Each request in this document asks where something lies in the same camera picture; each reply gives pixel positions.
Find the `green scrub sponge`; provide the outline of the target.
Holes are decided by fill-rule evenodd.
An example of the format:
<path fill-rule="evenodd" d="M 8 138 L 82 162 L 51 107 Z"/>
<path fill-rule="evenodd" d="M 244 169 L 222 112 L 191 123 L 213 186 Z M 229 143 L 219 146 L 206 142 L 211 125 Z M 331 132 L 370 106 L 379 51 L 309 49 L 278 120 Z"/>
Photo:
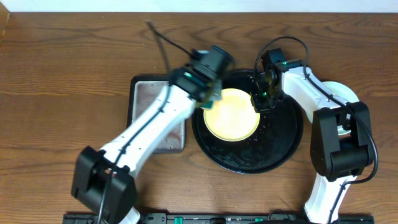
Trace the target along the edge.
<path fill-rule="evenodd" d="M 213 104 L 213 101 L 207 101 L 206 103 L 201 104 L 200 108 L 202 108 L 203 110 L 210 110 L 212 109 Z"/>

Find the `yellow plate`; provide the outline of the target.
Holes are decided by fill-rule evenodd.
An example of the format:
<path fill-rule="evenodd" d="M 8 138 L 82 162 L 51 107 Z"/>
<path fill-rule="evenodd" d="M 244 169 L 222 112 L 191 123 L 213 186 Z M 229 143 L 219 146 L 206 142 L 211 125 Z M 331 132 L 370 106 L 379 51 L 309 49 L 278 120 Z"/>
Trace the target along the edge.
<path fill-rule="evenodd" d="M 205 109 L 203 119 L 212 135 L 223 141 L 236 142 L 248 138 L 259 126 L 251 96 L 237 88 L 225 88 L 221 99 Z"/>

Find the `light green plate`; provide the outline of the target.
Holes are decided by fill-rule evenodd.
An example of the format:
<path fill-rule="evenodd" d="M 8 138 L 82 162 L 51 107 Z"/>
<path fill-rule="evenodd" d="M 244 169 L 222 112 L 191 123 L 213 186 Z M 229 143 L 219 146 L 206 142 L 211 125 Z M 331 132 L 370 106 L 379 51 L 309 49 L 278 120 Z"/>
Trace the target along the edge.
<path fill-rule="evenodd" d="M 322 83 L 333 93 L 348 100 L 350 103 L 359 102 L 359 98 L 357 97 L 356 93 L 344 84 L 333 81 L 326 81 Z M 307 112 L 306 115 L 308 120 L 312 123 L 312 115 L 308 114 Z M 338 126 L 337 131 L 339 136 L 343 136 L 351 132 L 344 130 L 342 126 Z"/>

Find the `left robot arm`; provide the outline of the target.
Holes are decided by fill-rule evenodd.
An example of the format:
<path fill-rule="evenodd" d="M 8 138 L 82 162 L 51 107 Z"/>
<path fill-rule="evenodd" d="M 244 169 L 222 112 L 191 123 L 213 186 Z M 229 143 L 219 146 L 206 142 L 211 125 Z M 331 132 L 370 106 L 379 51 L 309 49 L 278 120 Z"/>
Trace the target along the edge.
<path fill-rule="evenodd" d="M 97 222 L 137 223 L 135 179 L 159 143 L 195 108 L 215 101 L 221 72 L 188 67 L 169 75 L 157 98 L 119 136 L 100 150 L 77 157 L 71 194 L 97 215 Z"/>

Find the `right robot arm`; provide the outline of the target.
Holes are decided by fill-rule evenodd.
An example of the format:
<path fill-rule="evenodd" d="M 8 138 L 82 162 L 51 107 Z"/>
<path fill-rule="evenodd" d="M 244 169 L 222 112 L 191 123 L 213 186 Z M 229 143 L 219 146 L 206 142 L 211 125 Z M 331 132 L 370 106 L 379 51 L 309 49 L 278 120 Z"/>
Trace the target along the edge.
<path fill-rule="evenodd" d="M 304 212 L 311 223 L 334 223 L 347 189 L 369 182 L 378 170 L 369 109 L 334 94 L 301 60 L 262 60 L 262 66 L 253 75 L 256 111 L 290 97 L 312 115 L 310 157 L 317 177 Z"/>

